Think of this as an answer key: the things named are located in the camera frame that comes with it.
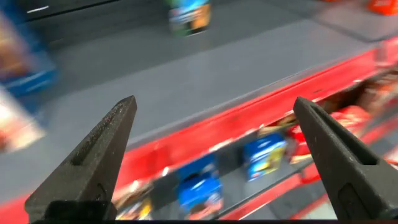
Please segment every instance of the blue product box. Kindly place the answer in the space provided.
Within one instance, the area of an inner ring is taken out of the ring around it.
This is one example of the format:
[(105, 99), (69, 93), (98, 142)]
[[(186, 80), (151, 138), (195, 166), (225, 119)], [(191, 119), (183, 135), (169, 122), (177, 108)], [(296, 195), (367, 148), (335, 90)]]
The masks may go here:
[(221, 182), (214, 155), (205, 156), (177, 171), (182, 218), (198, 220), (217, 213), (223, 206)]
[(204, 31), (210, 23), (209, 0), (166, 0), (170, 6), (169, 21), (172, 32), (192, 35)]
[(8, 24), (7, 31), (13, 34), (16, 42), (23, 45), (19, 54), (29, 68), (22, 75), (7, 76), (8, 78), (1, 80), (1, 83), (14, 96), (37, 92), (52, 85), (57, 76), (55, 65), (44, 46), (24, 22), (22, 14), (10, 0), (2, 1), (0, 13)]
[(243, 158), (248, 181), (268, 174), (280, 166), (287, 141), (279, 133), (272, 133), (244, 146)]

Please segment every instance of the red package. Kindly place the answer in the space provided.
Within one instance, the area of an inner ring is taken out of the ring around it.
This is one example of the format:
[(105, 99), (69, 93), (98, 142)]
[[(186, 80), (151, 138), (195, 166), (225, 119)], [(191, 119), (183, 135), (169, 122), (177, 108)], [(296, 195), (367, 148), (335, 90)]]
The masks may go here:
[[(341, 125), (351, 131), (356, 136), (361, 134), (366, 123), (371, 119), (371, 115), (358, 106), (347, 106), (339, 111), (330, 114)], [(288, 135), (293, 138), (297, 147), (292, 152), (290, 163), (296, 163), (311, 156), (310, 150), (304, 139), (304, 134), (297, 124), (287, 130)]]

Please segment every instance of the grocery product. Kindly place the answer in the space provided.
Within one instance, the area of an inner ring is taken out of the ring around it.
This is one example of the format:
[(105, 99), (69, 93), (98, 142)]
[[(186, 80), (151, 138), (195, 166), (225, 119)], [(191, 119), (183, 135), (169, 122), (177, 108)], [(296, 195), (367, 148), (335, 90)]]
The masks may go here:
[(25, 148), (44, 136), (36, 120), (0, 86), (0, 151)]
[[(335, 118), (341, 125), (351, 131), (357, 137), (362, 134), (361, 131), (371, 119), (371, 115), (358, 106), (347, 106), (341, 110), (331, 113), (330, 116)], [(303, 159), (311, 157), (310, 150), (305, 142), (300, 125), (297, 124), (289, 128), (287, 130), (287, 134), (293, 138), (297, 144), (293, 149), (293, 152), (288, 152), (290, 163), (300, 162)]]
[(114, 202), (117, 220), (151, 220), (152, 204), (150, 192), (153, 186), (146, 185), (119, 198)]
[(192, 35), (204, 31), (210, 22), (209, 0), (167, 0), (172, 32)]
[(378, 14), (390, 16), (397, 14), (397, 4), (397, 0), (370, 0), (368, 3), (368, 9)]
[(215, 156), (210, 154), (177, 171), (180, 215), (183, 219), (209, 218), (223, 206)]
[(10, 0), (0, 5), (0, 60), (0, 82), (14, 96), (42, 90), (55, 81), (54, 64)]
[(373, 116), (381, 114), (385, 105), (398, 94), (398, 72), (391, 71), (383, 77), (370, 81), (360, 96), (357, 105)]
[(278, 169), (286, 146), (287, 142), (279, 133), (268, 134), (246, 144), (243, 149), (243, 158), (248, 181)]

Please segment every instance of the gray shelf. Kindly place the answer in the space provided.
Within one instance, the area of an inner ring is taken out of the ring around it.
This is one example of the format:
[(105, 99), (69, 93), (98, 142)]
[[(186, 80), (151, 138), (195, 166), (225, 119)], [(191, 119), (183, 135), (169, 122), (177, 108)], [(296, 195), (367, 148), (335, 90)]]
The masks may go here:
[(313, 19), (363, 41), (377, 42), (398, 35), (398, 15), (383, 16), (367, 9), (367, 0), (342, 1)]
[(366, 7), (368, 0), (265, 1), (365, 42), (377, 42), (398, 35), (398, 15), (383, 16), (371, 12)]
[(121, 98), (137, 98), (130, 149), (373, 47), (260, 0), (220, 1), (208, 31), (178, 38), (137, 23), (132, 2), (32, 23), (60, 79), (39, 96), (46, 137), (0, 155), (0, 203), (36, 188)]

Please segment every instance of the product box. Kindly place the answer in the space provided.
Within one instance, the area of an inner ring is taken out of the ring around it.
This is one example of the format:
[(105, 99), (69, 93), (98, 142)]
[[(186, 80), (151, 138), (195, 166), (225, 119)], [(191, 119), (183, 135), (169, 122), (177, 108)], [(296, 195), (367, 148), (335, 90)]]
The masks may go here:
[(23, 149), (45, 135), (36, 120), (0, 86), (0, 151)]
[(150, 202), (150, 192), (153, 186), (147, 185), (129, 192), (114, 202), (118, 214), (117, 220), (152, 220), (150, 212), (152, 204)]
[(268, 174), (280, 165), (287, 141), (279, 133), (250, 142), (244, 146), (243, 158), (248, 172), (248, 180)]
[(0, 60), (0, 82), (14, 96), (55, 81), (55, 65), (10, 0), (0, 3)]
[(210, 22), (209, 0), (167, 0), (173, 33), (192, 35), (204, 31)]
[(368, 83), (357, 104), (371, 115), (377, 116), (386, 109), (386, 104), (397, 94), (398, 72), (393, 71)]
[[(371, 119), (371, 115), (358, 106), (347, 106), (339, 111), (330, 114), (341, 125), (351, 131), (357, 137), (360, 137), (365, 125)], [(311, 152), (305, 142), (304, 134), (297, 124), (287, 131), (288, 136), (293, 138), (297, 147), (293, 148), (293, 152), (289, 152), (290, 163), (294, 164), (311, 157)]]
[(223, 206), (215, 156), (207, 155), (177, 171), (180, 215), (186, 220), (206, 219)]

